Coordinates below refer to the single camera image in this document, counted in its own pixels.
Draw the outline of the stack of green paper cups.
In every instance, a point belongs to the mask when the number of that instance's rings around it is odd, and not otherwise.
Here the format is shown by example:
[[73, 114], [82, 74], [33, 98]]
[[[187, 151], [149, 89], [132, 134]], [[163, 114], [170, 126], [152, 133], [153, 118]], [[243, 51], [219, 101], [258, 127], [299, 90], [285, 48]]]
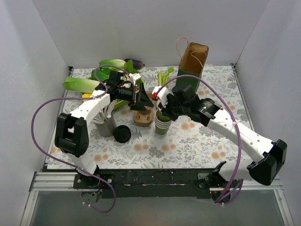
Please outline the stack of green paper cups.
[[168, 132], [172, 120], [164, 116], [160, 110], [156, 111], [155, 114], [155, 132], [157, 135], [163, 136]]

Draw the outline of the black coffee cup lid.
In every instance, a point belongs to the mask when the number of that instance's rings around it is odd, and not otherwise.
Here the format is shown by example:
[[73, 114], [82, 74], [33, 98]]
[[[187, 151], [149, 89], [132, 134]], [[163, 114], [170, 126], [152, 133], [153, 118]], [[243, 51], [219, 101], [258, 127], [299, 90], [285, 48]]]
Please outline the black coffee cup lid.
[[120, 125], [114, 129], [113, 136], [117, 142], [126, 143], [131, 138], [131, 130], [126, 125]]

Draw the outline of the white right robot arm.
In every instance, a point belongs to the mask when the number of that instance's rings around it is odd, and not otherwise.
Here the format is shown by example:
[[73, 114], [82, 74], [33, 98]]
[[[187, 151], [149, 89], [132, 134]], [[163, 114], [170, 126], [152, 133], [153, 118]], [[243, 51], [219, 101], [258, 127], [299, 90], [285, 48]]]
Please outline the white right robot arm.
[[175, 86], [171, 91], [156, 86], [152, 92], [158, 101], [159, 110], [164, 116], [176, 121], [179, 116], [188, 116], [236, 144], [247, 153], [249, 160], [234, 163], [221, 163], [212, 172], [213, 183], [226, 186], [231, 179], [253, 179], [269, 186], [282, 168], [286, 159], [287, 143], [265, 138], [243, 123], [232, 119], [230, 112], [210, 98], [199, 98], [191, 85]]

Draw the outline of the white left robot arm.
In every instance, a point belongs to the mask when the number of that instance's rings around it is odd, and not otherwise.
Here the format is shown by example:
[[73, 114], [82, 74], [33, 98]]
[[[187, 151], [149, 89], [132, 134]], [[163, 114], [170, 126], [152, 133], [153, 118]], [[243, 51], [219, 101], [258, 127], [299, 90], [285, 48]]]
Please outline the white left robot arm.
[[87, 153], [89, 123], [116, 99], [127, 101], [133, 111], [146, 111], [147, 107], [154, 106], [139, 73], [125, 75], [112, 70], [104, 84], [93, 83], [90, 99], [69, 114], [61, 113], [55, 132], [55, 146], [71, 158], [78, 172], [85, 175], [84, 183], [89, 188], [96, 188], [100, 183], [99, 175], [95, 174], [96, 164]]

